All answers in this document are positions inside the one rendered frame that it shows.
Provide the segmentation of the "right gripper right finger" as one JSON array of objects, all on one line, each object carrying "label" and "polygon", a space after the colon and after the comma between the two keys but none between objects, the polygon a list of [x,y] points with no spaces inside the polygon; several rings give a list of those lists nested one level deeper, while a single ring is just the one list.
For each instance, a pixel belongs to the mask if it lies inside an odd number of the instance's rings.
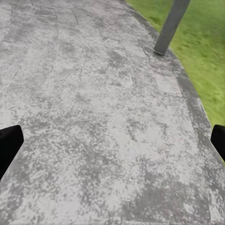
[{"label": "right gripper right finger", "polygon": [[223,161],[225,161],[225,127],[215,125],[214,128],[212,128],[210,141],[222,157]]}]

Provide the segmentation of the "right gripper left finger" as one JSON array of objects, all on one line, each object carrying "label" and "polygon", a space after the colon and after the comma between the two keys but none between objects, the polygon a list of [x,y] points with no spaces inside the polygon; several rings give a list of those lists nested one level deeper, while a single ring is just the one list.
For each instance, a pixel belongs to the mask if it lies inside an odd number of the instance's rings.
[{"label": "right gripper left finger", "polygon": [[24,143],[20,125],[0,129],[0,180]]}]

